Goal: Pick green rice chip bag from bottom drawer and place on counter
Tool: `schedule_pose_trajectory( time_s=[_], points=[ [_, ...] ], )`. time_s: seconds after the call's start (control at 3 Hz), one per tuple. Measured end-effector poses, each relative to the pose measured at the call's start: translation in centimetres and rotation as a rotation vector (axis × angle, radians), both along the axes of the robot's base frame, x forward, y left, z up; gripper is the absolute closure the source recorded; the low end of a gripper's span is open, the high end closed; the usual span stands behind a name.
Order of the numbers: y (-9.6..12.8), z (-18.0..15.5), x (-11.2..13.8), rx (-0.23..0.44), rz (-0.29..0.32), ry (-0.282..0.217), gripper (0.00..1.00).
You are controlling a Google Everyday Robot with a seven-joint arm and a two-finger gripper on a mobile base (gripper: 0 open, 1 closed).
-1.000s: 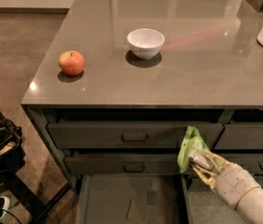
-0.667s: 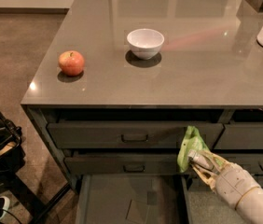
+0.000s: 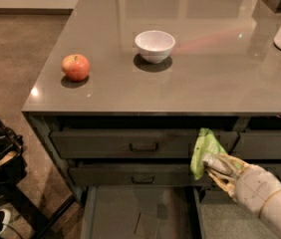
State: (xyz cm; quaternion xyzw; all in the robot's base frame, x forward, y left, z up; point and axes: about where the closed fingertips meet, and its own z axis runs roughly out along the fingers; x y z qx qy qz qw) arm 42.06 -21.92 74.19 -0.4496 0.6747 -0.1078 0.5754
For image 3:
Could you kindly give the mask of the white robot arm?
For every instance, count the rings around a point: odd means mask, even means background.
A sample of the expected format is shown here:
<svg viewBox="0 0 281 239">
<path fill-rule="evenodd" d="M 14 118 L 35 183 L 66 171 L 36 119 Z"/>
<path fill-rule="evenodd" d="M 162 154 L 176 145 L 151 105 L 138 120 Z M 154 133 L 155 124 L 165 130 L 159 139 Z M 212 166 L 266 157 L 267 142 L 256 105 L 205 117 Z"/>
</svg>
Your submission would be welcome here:
<svg viewBox="0 0 281 239">
<path fill-rule="evenodd" d="M 234 202 L 281 239 L 281 182 L 271 172 L 223 154 L 205 153 L 202 165 Z"/>
</svg>

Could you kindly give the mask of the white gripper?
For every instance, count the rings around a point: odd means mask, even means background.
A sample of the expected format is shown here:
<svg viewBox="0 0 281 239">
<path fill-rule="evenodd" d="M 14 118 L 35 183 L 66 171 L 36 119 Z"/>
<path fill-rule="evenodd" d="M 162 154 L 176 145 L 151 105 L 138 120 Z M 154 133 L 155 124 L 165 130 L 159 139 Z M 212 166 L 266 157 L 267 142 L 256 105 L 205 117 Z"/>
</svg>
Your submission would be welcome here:
<svg viewBox="0 0 281 239">
<path fill-rule="evenodd" d="M 260 216 L 266 202 L 281 191 L 281 182 L 271 172 L 235 156 L 205 153 L 202 164 L 224 192 L 255 216 Z"/>
</svg>

